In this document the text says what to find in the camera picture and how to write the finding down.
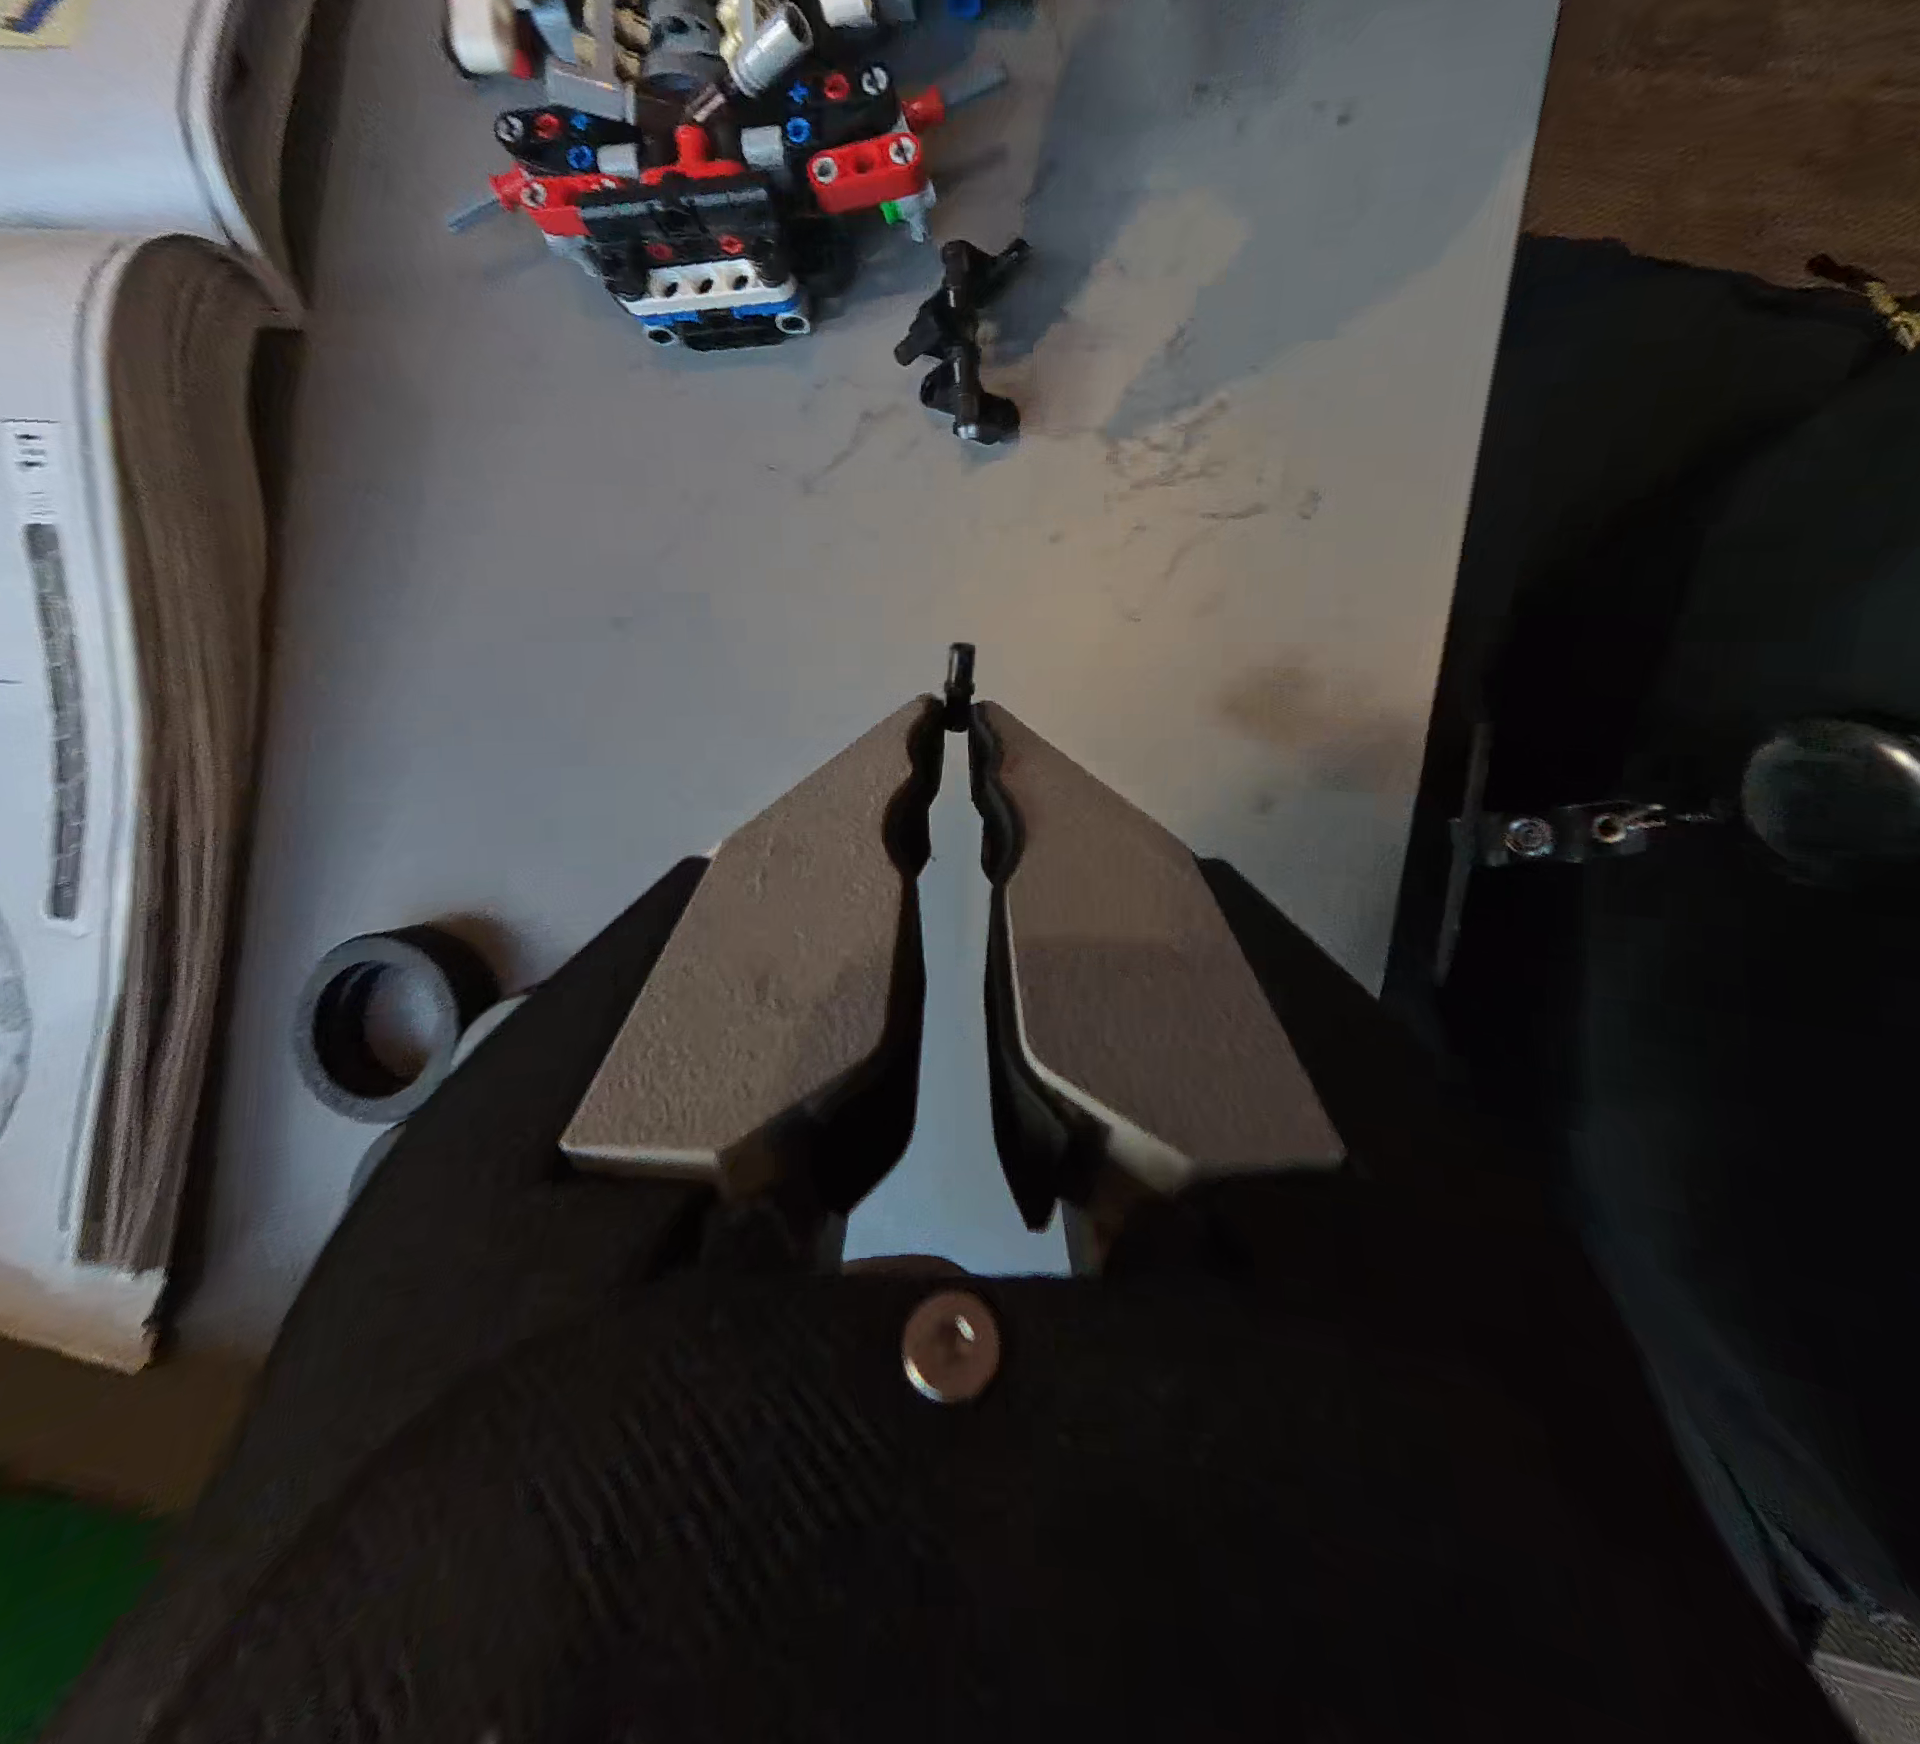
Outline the black toy brick assembly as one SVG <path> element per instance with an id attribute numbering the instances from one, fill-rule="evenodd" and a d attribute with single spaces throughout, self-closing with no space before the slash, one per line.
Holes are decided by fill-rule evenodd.
<path id="1" fill-rule="evenodd" d="M 982 378 L 982 319 L 1028 260 L 1029 243 L 1019 236 L 997 252 L 961 238 L 940 243 L 940 282 L 894 345 L 896 364 L 929 364 L 920 379 L 920 403 L 947 417 L 951 435 L 973 446 L 1019 435 L 1018 405 Z"/>

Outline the person's black clothing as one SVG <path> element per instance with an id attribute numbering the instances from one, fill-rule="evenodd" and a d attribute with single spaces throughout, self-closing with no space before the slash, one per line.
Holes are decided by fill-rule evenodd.
<path id="1" fill-rule="evenodd" d="M 1915 1628 L 1915 354 L 1524 234 L 1388 990 L 1786 1621 Z"/>

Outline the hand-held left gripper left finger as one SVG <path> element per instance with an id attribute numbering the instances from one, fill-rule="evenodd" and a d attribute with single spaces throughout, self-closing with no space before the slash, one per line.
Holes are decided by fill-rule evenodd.
<path id="1" fill-rule="evenodd" d="M 900 1161 L 945 736 L 910 697 L 717 843 L 559 1134 L 573 1168 L 844 1217 Z"/>

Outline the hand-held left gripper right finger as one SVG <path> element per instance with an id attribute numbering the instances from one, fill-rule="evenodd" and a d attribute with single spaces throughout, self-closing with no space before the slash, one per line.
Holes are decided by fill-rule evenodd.
<path id="1" fill-rule="evenodd" d="M 1195 851 L 997 701 L 970 720 L 995 1154 L 1029 1228 L 1345 1141 Z"/>

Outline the green panel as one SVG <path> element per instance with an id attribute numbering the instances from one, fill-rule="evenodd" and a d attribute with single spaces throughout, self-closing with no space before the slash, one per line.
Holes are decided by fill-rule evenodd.
<path id="1" fill-rule="evenodd" d="M 2 1493 L 2 1739 L 36 1739 L 170 1532 L 148 1516 L 49 1490 Z"/>

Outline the open instruction booklet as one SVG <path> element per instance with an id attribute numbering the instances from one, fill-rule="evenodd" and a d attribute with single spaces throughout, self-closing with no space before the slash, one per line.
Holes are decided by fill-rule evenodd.
<path id="1" fill-rule="evenodd" d="M 263 333 L 318 0 L 4 0 L 2 1322 L 153 1356 L 270 593 Z"/>

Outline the toy brick car model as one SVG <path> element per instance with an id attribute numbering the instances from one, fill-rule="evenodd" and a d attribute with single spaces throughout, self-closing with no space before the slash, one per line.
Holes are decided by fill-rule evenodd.
<path id="1" fill-rule="evenodd" d="M 808 338 L 877 227 L 929 236 L 929 138 L 997 100 L 990 14 L 1033 0 L 444 0 L 444 52 L 528 100 L 450 225 L 519 218 L 645 342 Z"/>

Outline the grey desk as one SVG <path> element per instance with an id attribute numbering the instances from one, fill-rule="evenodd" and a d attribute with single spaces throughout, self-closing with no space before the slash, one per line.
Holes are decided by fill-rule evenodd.
<path id="1" fill-rule="evenodd" d="M 304 1089 L 339 940 L 549 976 L 943 671 L 1379 985 L 1561 0 L 1035 0 L 935 227 L 1026 238 L 1010 449 L 883 238 L 783 352 L 645 349 L 514 219 L 435 0 L 335 0 L 251 876 L 185 1322 L 257 1348 L 371 1141 Z"/>

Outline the yellow zipper pull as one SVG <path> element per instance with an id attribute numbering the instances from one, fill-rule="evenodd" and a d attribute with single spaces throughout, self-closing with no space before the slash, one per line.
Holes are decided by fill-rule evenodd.
<path id="1" fill-rule="evenodd" d="M 1889 342 L 1905 354 L 1918 352 L 1918 294 L 1893 290 L 1877 271 L 1830 253 L 1806 260 L 1813 282 L 1855 295 L 1877 317 Z"/>

